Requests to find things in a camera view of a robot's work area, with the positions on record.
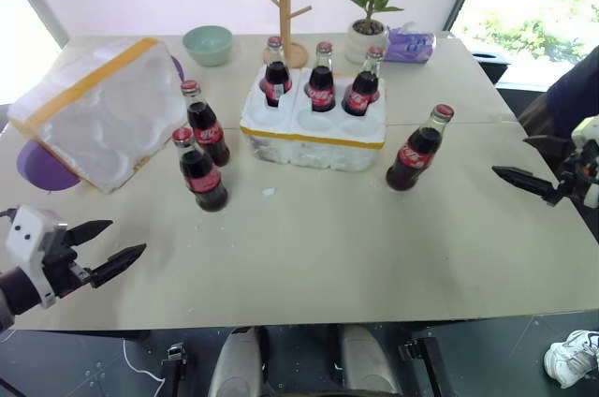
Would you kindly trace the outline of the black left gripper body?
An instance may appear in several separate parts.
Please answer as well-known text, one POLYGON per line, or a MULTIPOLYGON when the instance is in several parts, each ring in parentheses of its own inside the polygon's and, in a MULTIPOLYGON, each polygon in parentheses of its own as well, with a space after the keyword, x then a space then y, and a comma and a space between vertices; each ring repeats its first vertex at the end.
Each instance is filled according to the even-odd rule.
POLYGON ((67 230, 58 228, 52 233, 42 260, 42 271, 58 298, 90 283, 90 270, 77 263, 74 247, 79 244, 65 244, 67 230))

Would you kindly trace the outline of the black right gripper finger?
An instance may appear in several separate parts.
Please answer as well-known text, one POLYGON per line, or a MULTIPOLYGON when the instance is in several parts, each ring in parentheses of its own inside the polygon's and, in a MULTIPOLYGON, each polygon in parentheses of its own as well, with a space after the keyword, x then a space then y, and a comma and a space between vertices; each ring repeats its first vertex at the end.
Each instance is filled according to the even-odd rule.
POLYGON ((492 166, 491 170, 505 182, 540 197, 548 205, 555 206, 562 199, 552 182, 537 178, 527 170, 506 166, 492 166))
POLYGON ((552 157, 566 157, 574 151, 574 143, 571 140, 550 135, 534 135, 523 141, 539 153, 552 157))

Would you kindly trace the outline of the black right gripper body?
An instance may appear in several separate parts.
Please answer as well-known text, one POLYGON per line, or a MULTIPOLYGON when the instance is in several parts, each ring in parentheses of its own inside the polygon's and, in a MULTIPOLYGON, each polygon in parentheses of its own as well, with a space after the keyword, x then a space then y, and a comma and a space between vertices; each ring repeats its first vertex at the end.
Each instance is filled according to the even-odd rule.
POLYGON ((598 203, 598 144, 586 142, 573 152, 559 170, 557 195, 582 204, 598 203))

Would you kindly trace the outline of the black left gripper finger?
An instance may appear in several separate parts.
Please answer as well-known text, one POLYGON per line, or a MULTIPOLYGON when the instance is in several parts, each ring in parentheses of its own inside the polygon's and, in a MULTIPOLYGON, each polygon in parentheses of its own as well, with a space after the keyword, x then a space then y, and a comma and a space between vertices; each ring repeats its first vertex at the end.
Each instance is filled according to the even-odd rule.
POLYGON ((108 281, 126 271, 144 252, 146 244, 126 247, 107 259, 105 263, 91 270, 90 284, 93 288, 102 287, 108 281))
POLYGON ((87 243, 97 237, 112 223, 112 220, 92 220, 70 228, 65 234, 65 244, 87 243))

